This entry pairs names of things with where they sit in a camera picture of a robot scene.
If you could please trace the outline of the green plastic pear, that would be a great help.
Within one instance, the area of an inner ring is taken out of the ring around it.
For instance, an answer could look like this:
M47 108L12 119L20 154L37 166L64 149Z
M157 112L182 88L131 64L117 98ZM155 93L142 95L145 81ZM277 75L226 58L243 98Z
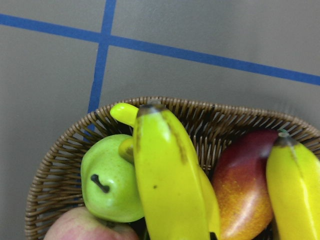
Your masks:
M144 217L135 168L119 154L121 143L130 135L107 136L84 154L80 167L84 204L94 216L118 223Z

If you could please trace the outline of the pink red plastic apple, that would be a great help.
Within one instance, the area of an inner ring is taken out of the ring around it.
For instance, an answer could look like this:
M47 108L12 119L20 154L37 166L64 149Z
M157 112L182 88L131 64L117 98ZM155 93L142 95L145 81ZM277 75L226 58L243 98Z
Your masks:
M61 215L49 228L45 240L138 240L126 223L98 219L86 207L73 208Z

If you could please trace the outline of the brown wicker basket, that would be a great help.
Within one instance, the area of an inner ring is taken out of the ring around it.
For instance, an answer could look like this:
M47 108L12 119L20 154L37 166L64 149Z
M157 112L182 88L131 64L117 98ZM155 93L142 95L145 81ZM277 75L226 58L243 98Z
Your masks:
M306 121L274 110L232 106L160 96L158 100L182 122L208 176L213 175L222 151L246 132L284 129L315 155L320 153L320 131ZM51 146L36 170L25 209L25 238L42 240L49 227L66 211L84 204L80 167L87 150L113 134L132 128L117 122L111 105L88 113L69 127Z

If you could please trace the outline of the red orange plastic mango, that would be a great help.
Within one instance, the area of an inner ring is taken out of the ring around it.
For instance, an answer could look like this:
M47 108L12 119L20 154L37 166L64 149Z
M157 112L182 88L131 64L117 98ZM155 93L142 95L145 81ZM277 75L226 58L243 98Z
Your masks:
M220 209L220 239L252 240L272 221L266 162L277 137L272 129L251 131L218 159L211 183Z

